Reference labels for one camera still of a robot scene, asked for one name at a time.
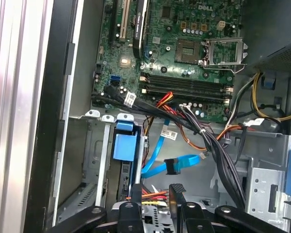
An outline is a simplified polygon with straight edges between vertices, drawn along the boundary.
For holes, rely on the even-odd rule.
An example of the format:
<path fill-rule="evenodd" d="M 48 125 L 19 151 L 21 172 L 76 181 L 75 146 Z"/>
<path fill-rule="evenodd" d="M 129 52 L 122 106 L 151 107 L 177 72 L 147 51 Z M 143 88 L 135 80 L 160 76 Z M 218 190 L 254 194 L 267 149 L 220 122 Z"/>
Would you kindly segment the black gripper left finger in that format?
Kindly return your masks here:
<path fill-rule="evenodd" d="M 87 207 L 47 230 L 48 233 L 142 233 L 142 185 L 134 184 L 130 201 L 117 202 L 108 214 L 103 207 Z"/>

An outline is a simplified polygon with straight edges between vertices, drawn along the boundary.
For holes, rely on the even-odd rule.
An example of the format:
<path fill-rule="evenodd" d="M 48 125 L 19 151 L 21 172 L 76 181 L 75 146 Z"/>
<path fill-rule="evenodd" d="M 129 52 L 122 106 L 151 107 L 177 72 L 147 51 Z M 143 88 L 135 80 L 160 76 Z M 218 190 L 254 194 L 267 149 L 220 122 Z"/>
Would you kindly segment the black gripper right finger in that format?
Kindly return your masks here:
<path fill-rule="evenodd" d="M 177 233 L 283 233 L 280 228 L 233 206 L 209 212 L 202 204 L 187 201 L 180 183 L 169 185 L 169 209 Z"/>

